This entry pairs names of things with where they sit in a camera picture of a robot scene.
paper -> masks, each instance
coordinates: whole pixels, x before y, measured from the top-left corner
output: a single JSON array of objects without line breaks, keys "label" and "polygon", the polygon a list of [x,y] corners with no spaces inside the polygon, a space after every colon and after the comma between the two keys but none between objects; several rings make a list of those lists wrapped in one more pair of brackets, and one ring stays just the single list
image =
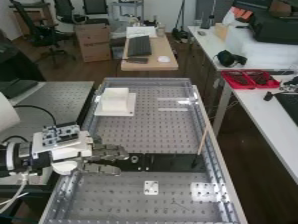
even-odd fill
[{"label": "paper", "polygon": [[2,93],[0,93],[0,133],[20,122],[20,117],[6,100]]},{"label": "paper", "polygon": [[154,26],[135,26],[127,27],[126,30],[126,38],[149,36],[150,38],[155,38],[155,27]]}]

wooden desk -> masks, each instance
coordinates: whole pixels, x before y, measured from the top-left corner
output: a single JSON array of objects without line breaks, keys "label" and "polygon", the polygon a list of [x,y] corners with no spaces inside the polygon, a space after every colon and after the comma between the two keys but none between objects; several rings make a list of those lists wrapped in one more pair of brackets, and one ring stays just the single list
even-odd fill
[{"label": "wooden desk", "polygon": [[[35,21],[38,19],[45,19],[45,24],[53,25],[53,18],[51,18],[51,14],[49,11],[49,3],[37,2],[33,4],[21,4],[21,5],[33,21]],[[29,28],[20,16],[18,12],[16,11],[14,6],[10,5],[9,8],[13,10],[13,14],[16,16],[16,20],[17,20],[17,23],[18,23],[18,26],[21,29],[22,36],[29,35],[30,34]]]},{"label": "wooden desk", "polygon": [[[178,70],[178,63],[175,61],[174,54],[173,54],[166,36],[158,37],[158,38],[150,38],[150,44],[151,44],[151,55],[147,56],[147,58],[149,58],[147,64],[127,63],[125,60],[122,60],[122,63],[121,63],[122,71]],[[129,45],[129,39],[126,39],[122,59],[127,58],[126,57],[127,45]],[[158,62],[157,59],[159,56],[167,56],[170,58],[170,62],[169,63]]]}]

keyboard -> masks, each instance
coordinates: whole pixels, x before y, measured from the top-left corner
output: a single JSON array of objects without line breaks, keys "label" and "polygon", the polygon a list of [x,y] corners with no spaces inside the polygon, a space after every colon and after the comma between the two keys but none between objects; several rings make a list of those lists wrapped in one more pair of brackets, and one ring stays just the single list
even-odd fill
[{"label": "keyboard", "polygon": [[275,94],[276,100],[298,126],[298,94]]},{"label": "keyboard", "polygon": [[127,57],[151,55],[149,36],[129,39]]}]

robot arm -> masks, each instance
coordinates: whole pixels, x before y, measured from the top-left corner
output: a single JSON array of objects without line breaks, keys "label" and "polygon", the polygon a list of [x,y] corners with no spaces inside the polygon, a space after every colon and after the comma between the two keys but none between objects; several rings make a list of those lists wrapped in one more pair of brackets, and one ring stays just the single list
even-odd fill
[{"label": "robot arm", "polygon": [[74,169],[119,175],[119,168],[94,162],[127,158],[129,154],[121,146],[93,142],[87,131],[79,131],[78,125],[49,126],[34,133],[31,143],[8,142],[0,145],[0,177],[28,170],[39,174],[42,168],[50,166],[61,175],[69,175]]}]

floor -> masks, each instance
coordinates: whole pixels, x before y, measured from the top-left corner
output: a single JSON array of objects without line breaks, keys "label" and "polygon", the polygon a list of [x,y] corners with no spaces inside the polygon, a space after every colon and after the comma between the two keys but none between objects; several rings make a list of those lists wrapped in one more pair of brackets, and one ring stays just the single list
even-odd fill
[{"label": "floor", "polygon": [[[175,43],[171,38],[170,43],[178,53],[179,70],[150,72],[150,77],[182,77],[186,44]],[[16,41],[16,45],[31,60],[46,50],[33,48],[21,39]],[[58,59],[57,68],[50,59],[42,61],[38,66],[47,81],[94,81],[98,85],[105,77],[147,77],[143,72],[122,72],[119,60],[83,63],[78,48],[71,43],[62,45],[77,60]],[[194,46],[186,77],[198,86],[207,107],[211,79],[207,80],[206,74],[207,70],[210,74],[214,71],[208,64],[200,70],[200,59],[202,52]],[[239,105],[226,113],[218,142],[248,223],[298,223],[298,186]]]}]

